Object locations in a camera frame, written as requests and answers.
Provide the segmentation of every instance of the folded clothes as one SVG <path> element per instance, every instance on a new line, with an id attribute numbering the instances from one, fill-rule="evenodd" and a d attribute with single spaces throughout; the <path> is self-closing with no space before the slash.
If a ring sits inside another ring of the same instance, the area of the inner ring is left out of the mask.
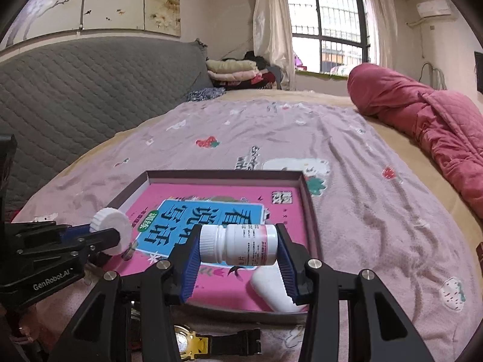
<path id="1" fill-rule="evenodd" d="M 215 87 L 223 87 L 226 90 L 246 90 L 258 88 L 273 88 L 275 83 L 275 75 L 272 72 L 260 74 L 258 73 L 254 78 L 244 81 L 218 81 L 213 80 Z"/>
<path id="2" fill-rule="evenodd" d="M 255 61 L 249 60 L 207 60 L 206 67 L 209 71 L 214 73 L 233 73 L 233 72 L 243 72 L 243 71 L 253 71 L 257 68 L 257 63 Z"/>
<path id="3" fill-rule="evenodd" d="M 253 50 L 246 52 L 243 59 L 255 61 L 255 63 L 257 64 L 257 68 L 259 70 L 265 69 L 268 65 L 270 65 L 268 61 L 265 60 L 263 57 L 255 56 L 255 53 L 253 52 Z"/>
<path id="4" fill-rule="evenodd" d="M 257 74 L 259 74 L 258 69 L 253 69 L 251 71 L 240 71 L 233 73 L 214 73 L 208 71 L 208 76 L 213 80 L 218 81 L 245 81 L 253 79 Z"/>

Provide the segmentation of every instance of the air conditioner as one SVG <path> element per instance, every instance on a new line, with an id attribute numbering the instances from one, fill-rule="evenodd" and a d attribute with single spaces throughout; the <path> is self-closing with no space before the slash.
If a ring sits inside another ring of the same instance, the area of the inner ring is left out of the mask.
<path id="1" fill-rule="evenodd" d="M 416 5 L 419 16 L 425 17 L 438 17 L 452 15 L 450 5 L 446 0 L 431 0 L 424 1 Z"/>

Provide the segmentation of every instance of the window sill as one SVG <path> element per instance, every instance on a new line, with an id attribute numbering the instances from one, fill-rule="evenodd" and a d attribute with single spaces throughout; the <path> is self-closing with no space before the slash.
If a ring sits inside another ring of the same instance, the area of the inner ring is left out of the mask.
<path id="1" fill-rule="evenodd" d="M 331 75 L 329 73 L 317 73 L 317 72 L 307 72 L 307 71 L 295 71 L 296 75 L 300 76 L 313 76 L 314 78 L 319 79 L 332 79 L 337 81 L 347 81 L 347 76 L 340 76 L 340 75 Z"/>

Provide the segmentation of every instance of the gray quilted headboard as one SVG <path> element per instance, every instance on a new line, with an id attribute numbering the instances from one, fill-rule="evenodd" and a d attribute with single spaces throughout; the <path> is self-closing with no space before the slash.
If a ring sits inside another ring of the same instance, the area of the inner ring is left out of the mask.
<path id="1" fill-rule="evenodd" d="M 212 87 L 205 46 L 143 37 L 84 38 L 0 64 L 0 132 L 18 141 L 6 211 L 116 132 Z"/>

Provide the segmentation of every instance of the pink cloth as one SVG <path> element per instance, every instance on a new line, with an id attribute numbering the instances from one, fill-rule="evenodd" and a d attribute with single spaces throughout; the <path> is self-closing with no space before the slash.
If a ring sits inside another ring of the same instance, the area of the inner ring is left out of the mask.
<path id="1" fill-rule="evenodd" d="M 233 72 L 233 73 L 214 73 L 212 71 L 208 71 L 208 75 L 213 80 L 218 81 L 245 81 L 253 79 L 257 74 L 260 72 L 258 69 L 254 69 L 252 71 L 242 71 L 242 72 Z"/>
<path id="2" fill-rule="evenodd" d="M 377 65 L 351 71 L 347 88 L 359 111 L 411 136 L 483 219 L 483 116 L 455 91 L 436 91 Z"/>

